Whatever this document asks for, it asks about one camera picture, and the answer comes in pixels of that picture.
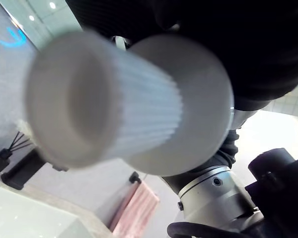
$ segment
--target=white ceiling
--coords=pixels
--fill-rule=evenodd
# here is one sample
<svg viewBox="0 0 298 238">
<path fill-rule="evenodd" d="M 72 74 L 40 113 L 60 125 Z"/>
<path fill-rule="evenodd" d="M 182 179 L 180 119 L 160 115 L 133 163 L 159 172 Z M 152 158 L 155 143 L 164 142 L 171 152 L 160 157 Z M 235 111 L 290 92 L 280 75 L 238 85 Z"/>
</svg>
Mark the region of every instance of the white ceiling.
<svg viewBox="0 0 298 238">
<path fill-rule="evenodd" d="M 22 25 L 37 48 L 61 32 L 81 29 L 65 0 L 0 0 L 0 3 Z"/>
<path fill-rule="evenodd" d="M 298 116 L 298 86 L 287 95 L 272 101 L 264 110 Z"/>
</svg>

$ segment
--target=black hose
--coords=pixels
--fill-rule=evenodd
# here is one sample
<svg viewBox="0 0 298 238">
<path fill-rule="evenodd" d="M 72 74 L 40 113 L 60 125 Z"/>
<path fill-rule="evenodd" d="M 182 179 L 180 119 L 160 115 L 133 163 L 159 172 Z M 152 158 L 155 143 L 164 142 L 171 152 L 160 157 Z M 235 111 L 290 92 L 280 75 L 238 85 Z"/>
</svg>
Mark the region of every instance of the black hose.
<svg viewBox="0 0 298 238">
<path fill-rule="evenodd" d="M 228 232 L 214 227 L 190 222 L 171 223 L 167 228 L 168 235 L 171 238 L 250 238 L 247 235 Z"/>
</svg>

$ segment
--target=blue light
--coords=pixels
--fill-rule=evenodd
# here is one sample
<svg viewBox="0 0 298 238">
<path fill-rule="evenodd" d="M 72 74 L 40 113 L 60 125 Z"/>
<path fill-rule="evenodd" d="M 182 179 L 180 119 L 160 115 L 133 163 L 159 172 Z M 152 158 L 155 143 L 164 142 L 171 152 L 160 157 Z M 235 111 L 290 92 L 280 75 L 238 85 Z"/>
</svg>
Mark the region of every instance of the blue light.
<svg viewBox="0 0 298 238">
<path fill-rule="evenodd" d="M 21 37 L 21 39 L 19 36 L 17 36 L 15 34 L 15 32 L 10 27 L 7 27 L 6 30 L 14 38 L 15 42 L 9 43 L 9 42 L 5 42 L 5 41 L 0 41 L 0 44 L 2 44 L 3 46 L 8 47 L 8 48 L 13 48 L 13 47 L 20 47 L 26 43 L 26 36 L 23 34 L 23 32 L 20 29 L 18 29 L 18 33 L 19 33 L 19 36 Z"/>
</svg>

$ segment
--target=black bracket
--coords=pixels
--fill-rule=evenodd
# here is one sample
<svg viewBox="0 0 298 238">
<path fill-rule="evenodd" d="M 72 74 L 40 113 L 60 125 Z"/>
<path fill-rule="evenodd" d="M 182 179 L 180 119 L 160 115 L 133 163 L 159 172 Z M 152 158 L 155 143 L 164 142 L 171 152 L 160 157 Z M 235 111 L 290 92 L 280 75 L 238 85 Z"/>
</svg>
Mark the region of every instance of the black bracket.
<svg viewBox="0 0 298 238">
<path fill-rule="evenodd" d="M 141 183 L 142 181 L 141 181 L 141 179 L 139 178 L 139 174 L 138 174 L 136 171 L 134 171 L 134 172 L 130 175 L 130 177 L 129 177 L 129 182 L 131 182 L 131 183 L 134 183 L 134 182 Z"/>
</svg>

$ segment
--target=pink towel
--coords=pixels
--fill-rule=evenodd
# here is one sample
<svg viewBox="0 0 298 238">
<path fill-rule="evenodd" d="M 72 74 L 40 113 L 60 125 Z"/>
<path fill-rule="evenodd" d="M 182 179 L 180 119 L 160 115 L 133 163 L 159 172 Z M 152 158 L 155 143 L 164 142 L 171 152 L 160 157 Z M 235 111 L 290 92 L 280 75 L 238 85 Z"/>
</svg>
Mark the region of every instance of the pink towel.
<svg viewBox="0 0 298 238">
<path fill-rule="evenodd" d="M 110 231 L 118 238 L 140 238 L 159 198 L 144 183 L 134 184 L 120 206 L 110 226 Z"/>
</svg>

